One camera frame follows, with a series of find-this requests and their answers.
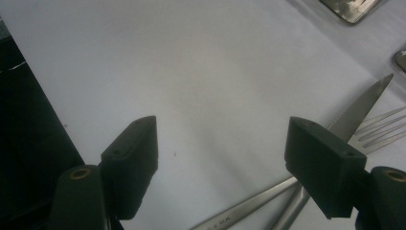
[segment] knife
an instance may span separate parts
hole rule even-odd
[[[347,109],[335,121],[333,121],[327,129],[343,141],[349,141],[352,134],[364,121],[365,117],[368,115],[373,105],[379,99],[380,95],[383,93],[386,86],[388,86],[389,82],[391,82],[393,77],[394,75],[391,74],[376,82],[357,100],[351,103],[350,106],[347,107]],[[310,195],[305,188],[302,185],[298,185],[287,205],[271,227],[271,230],[289,229],[309,199]]]
[[[354,131],[356,131],[364,118],[370,112],[371,108],[379,99],[380,95],[385,90],[392,78],[393,75],[390,75],[371,86],[364,94],[354,101],[337,120],[331,124],[329,130],[333,131],[336,135],[346,137],[349,135],[349,137],[346,138],[346,141],[348,141]],[[291,176],[272,188],[259,193],[258,195],[254,195],[253,197],[240,202],[222,213],[201,222],[200,224],[194,226],[191,230],[227,229],[254,213],[256,210],[258,210],[258,208],[262,207],[295,185],[298,185],[298,180],[294,176]],[[277,223],[281,223],[282,225],[274,225],[274,227],[287,226],[287,228],[289,228],[296,216],[299,215],[300,211],[305,206],[305,203],[308,201],[308,194],[305,189],[301,187],[302,186],[298,187],[296,193],[290,199],[290,203],[288,206],[286,206],[287,208],[280,215]]]

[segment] white backdrop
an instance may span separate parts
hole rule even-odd
[[[406,2],[349,27],[313,0],[1,0],[0,15],[87,164],[133,120],[156,115],[159,170],[125,229],[189,229],[289,176],[290,116],[327,126],[382,77],[370,116],[405,104],[391,64]],[[368,169],[406,171],[405,141]],[[267,229],[287,196],[232,229]],[[353,229],[313,201],[292,229]]]

